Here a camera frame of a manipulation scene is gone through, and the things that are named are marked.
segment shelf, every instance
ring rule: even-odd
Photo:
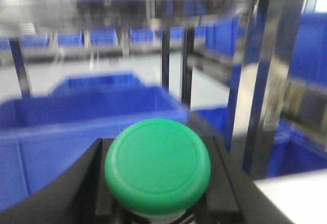
[[[240,14],[248,1],[0,0],[0,36],[110,27],[194,27]]]

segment green button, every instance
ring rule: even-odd
[[[205,192],[210,160],[202,140],[185,125],[165,119],[136,123],[110,146],[105,177],[113,196],[142,216],[170,216]]]

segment vertical metal post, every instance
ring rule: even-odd
[[[168,12],[168,1],[166,3],[166,14]],[[162,31],[161,38],[161,84],[163,87],[169,89],[169,52],[170,52],[170,27],[166,27]]]
[[[130,32],[129,27],[125,26],[121,28],[122,37],[121,37],[121,46],[123,51],[123,58],[128,58],[130,54]]]
[[[30,85],[27,78],[27,73],[24,66],[24,59],[21,53],[21,47],[18,38],[10,38],[9,44],[11,48],[12,58],[15,64],[21,96],[23,98],[28,98],[31,96]]]
[[[188,57],[194,51],[195,28],[188,28],[183,33],[183,50],[181,63],[181,101],[191,106],[192,69],[188,67]]]
[[[238,42],[225,142],[253,179],[268,170],[303,3],[252,0],[246,38]]]

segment blue bin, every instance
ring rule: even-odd
[[[90,38],[93,46],[117,44],[117,35],[114,28],[92,30],[90,31]]]
[[[215,26],[208,27],[205,45],[209,50],[233,56],[236,49],[237,32],[237,17],[222,21]]]
[[[149,29],[131,29],[130,33],[132,43],[153,42],[155,37],[155,31]]]
[[[224,133],[227,107],[197,111],[213,128]],[[327,152],[281,120],[272,148],[267,178],[327,168]]]
[[[90,92],[96,90],[112,90],[144,86],[132,73],[116,74],[96,77],[68,78],[59,84],[52,92],[57,94],[73,94],[76,92]]]
[[[20,37],[21,46],[24,49],[45,49],[48,47],[48,35],[23,35]]]
[[[0,38],[0,51],[10,51],[10,44],[8,38]]]
[[[82,47],[83,36],[82,32],[78,33],[58,33],[59,47]]]
[[[0,210],[67,169],[96,138],[115,138],[135,122],[184,122],[188,110],[161,87],[11,100],[0,105]]]
[[[327,152],[289,128],[289,136],[275,137],[267,178],[327,168]]]
[[[327,85],[327,13],[301,17],[289,75]]]

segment blue container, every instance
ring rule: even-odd
[[[101,29],[90,31],[91,44],[99,45],[116,45],[117,35],[115,29]]]
[[[131,42],[153,42],[155,37],[155,31],[149,29],[131,29]]]
[[[206,119],[209,124],[221,134],[224,133],[227,108],[218,107],[213,109],[202,109],[196,111],[202,118]]]
[[[224,133],[227,107],[197,111],[218,132]],[[327,168],[327,152],[281,120],[272,148],[267,178]]]
[[[227,56],[233,56],[236,49],[238,18],[222,21],[208,27],[205,45],[208,49]]]
[[[24,49],[45,49],[48,47],[49,38],[47,35],[23,35],[20,37],[20,42]]]
[[[107,91],[113,88],[144,86],[132,73],[96,77],[68,78],[52,92],[57,94],[73,94],[76,92]]]
[[[300,131],[289,129],[289,136],[275,137],[267,178],[327,168],[327,152],[313,144]]]
[[[10,51],[10,44],[8,38],[0,38],[0,51]]]
[[[59,47],[81,47],[83,46],[82,32],[78,33],[58,33]]]
[[[96,138],[144,119],[184,122],[188,110],[161,87],[11,100],[0,105],[0,210],[47,185]]]
[[[289,75],[327,85],[327,13],[301,17]]]

